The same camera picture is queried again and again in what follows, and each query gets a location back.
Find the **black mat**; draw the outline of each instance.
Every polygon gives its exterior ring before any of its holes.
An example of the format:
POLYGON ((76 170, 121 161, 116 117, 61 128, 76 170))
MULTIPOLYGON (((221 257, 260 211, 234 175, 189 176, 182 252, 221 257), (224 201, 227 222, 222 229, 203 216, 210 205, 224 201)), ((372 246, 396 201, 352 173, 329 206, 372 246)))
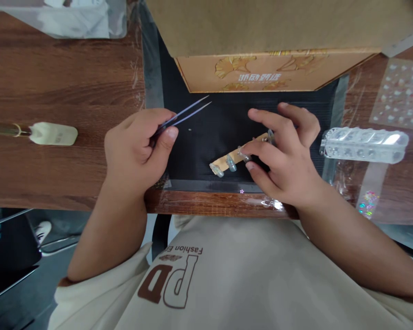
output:
MULTIPOLYGON (((159 51, 166 108, 177 113, 207 95, 188 92, 160 37, 159 51)), ((311 157, 321 175, 324 157, 319 155, 318 150, 322 133, 330 128, 337 85, 338 80, 316 92, 211 93, 201 103, 212 101, 209 106, 178 125, 179 136, 167 167, 171 189, 209 192, 243 189, 245 192, 260 192, 243 162, 237 164, 236 172, 225 171, 223 178, 214 175, 209 164, 267 131, 265 126, 248 118, 250 108, 277 112, 279 102, 305 107, 319 119, 321 132, 311 147, 311 157)))

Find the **shoe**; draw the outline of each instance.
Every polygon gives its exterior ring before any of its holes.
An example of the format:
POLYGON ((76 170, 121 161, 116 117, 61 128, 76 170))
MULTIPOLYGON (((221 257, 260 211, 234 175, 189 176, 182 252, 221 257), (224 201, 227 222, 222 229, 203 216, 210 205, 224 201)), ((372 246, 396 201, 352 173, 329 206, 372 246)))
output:
POLYGON ((46 236, 50 233, 51 229, 52 229, 52 224, 50 223, 50 221, 40 222, 37 229, 35 229, 35 236, 38 239, 39 245, 43 243, 46 236))

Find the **wooden desk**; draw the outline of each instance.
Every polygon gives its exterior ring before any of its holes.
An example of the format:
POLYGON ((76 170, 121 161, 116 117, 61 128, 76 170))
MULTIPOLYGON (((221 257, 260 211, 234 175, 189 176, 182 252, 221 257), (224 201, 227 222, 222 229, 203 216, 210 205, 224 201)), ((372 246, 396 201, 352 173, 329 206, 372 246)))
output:
MULTIPOLYGON (((64 148, 0 136, 0 206, 92 210, 106 171, 106 131, 144 107, 137 29, 132 25, 121 40, 57 40, 0 13, 0 121, 50 121, 79 131, 75 145, 64 148)), ((413 50, 402 56, 413 58, 413 50)), ((382 128, 368 117, 386 63, 379 55, 352 72, 345 124, 382 128)), ((412 140, 405 160, 387 173, 378 221, 413 224, 413 131, 407 132, 412 140)), ((343 192, 352 202, 366 166, 340 167, 352 177, 343 192)), ((150 213, 297 217, 291 207, 273 210, 262 201, 261 194, 146 194, 150 213)))

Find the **sleeve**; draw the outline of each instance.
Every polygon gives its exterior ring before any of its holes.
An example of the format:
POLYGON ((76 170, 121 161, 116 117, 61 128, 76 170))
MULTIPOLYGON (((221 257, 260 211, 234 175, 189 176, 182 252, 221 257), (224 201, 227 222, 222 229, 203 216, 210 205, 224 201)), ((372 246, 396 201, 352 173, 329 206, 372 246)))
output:
POLYGON ((413 303, 381 292, 363 289, 408 328, 413 325, 413 303))
POLYGON ((107 329, 116 327, 149 265, 151 242, 129 260, 86 281, 58 287, 48 330, 107 329))

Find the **metal tweezers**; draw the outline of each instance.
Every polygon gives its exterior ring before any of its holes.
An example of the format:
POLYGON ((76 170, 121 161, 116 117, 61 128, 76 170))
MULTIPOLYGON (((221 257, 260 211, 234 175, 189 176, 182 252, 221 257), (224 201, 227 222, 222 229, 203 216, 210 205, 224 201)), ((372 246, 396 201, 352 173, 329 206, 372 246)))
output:
MULTIPOLYGON (((195 103, 193 103, 192 105, 188 106, 187 108, 183 109, 181 112, 179 112, 176 116, 174 116, 173 118, 171 118, 170 120, 167 120, 165 123, 163 123, 162 125, 160 125, 156 131, 155 134, 153 134, 153 137, 161 134, 166 128, 167 125, 169 123, 171 123, 172 121, 174 121, 176 118, 178 118, 181 114, 183 114, 185 111, 191 109, 192 107, 194 107, 196 104, 198 104, 199 102, 203 101, 204 99, 206 99, 209 95, 205 96, 204 98, 196 101, 195 103)), ((194 111, 192 114, 186 116, 185 118, 179 120, 178 122, 171 124, 171 126, 176 126, 177 124, 180 124, 181 122, 183 122, 184 120, 190 118, 191 116, 195 115, 196 113, 198 113, 200 110, 202 110, 203 108, 205 108, 207 105, 209 105, 211 102, 205 104, 204 106, 200 107, 199 109, 197 109, 196 111, 194 111)))

